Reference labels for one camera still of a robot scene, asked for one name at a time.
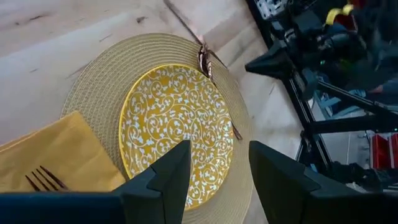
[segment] decorative plate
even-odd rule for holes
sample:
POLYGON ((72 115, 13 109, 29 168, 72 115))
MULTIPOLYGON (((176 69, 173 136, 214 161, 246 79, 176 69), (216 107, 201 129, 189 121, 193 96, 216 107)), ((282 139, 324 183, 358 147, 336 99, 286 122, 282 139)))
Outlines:
POLYGON ((143 75, 124 102, 119 146, 130 178, 183 139, 192 144, 185 210, 209 200, 223 183, 233 153, 225 101, 212 82, 185 65, 163 65, 143 75))

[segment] red object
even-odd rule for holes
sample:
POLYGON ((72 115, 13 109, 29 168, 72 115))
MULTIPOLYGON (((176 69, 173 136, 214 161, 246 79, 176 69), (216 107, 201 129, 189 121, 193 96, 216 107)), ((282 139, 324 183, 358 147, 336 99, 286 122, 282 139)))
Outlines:
POLYGON ((362 8, 365 5, 365 0, 349 0, 348 2, 359 8, 362 8))
MULTIPOLYGON (((350 0, 347 4, 353 4, 354 8, 361 9, 365 5, 365 0, 350 0)), ((354 20, 351 16, 337 15, 335 21, 349 30, 355 30, 354 20)))
POLYGON ((398 167, 398 134, 393 134, 390 138, 392 150, 392 162, 394 167, 398 167))
POLYGON ((389 142, 380 135, 372 137, 372 168, 388 169, 391 168, 389 142))

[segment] light wood surface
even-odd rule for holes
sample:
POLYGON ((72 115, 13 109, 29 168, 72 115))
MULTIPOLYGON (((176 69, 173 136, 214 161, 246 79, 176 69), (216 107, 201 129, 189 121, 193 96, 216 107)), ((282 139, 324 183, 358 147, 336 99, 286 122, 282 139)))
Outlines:
MULTIPOLYGON (((244 0, 173 0, 228 66, 256 139, 295 157, 301 127, 276 80, 244 64, 267 47, 244 0)), ((73 82, 111 45, 166 32, 193 40, 161 0, 0 0, 0 144, 57 120, 73 82)), ((266 223, 256 191, 245 223, 266 223)))

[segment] yellow napkin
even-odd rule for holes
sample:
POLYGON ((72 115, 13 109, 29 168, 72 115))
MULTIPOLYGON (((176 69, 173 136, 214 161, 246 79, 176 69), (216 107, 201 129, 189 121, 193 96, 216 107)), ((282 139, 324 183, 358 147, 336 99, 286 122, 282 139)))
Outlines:
POLYGON ((39 166, 47 168, 72 191, 106 192, 125 182, 77 111, 0 146, 0 192, 34 191, 25 175, 33 180, 31 172, 39 166))

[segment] woven placemat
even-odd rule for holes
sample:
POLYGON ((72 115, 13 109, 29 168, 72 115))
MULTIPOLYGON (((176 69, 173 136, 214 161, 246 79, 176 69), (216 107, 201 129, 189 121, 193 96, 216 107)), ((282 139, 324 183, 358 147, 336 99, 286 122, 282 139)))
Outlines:
MULTIPOLYGON (((78 110, 127 178, 118 143, 119 116, 124 99, 140 76, 159 65, 197 67, 199 45, 170 34, 144 34, 123 40, 93 60, 78 77, 62 115, 78 110)), ((242 223, 252 194, 249 166, 251 120, 238 86, 222 64, 211 58, 216 85, 243 140, 234 140, 233 160, 216 195, 184 212, 183 223, 242 223)))

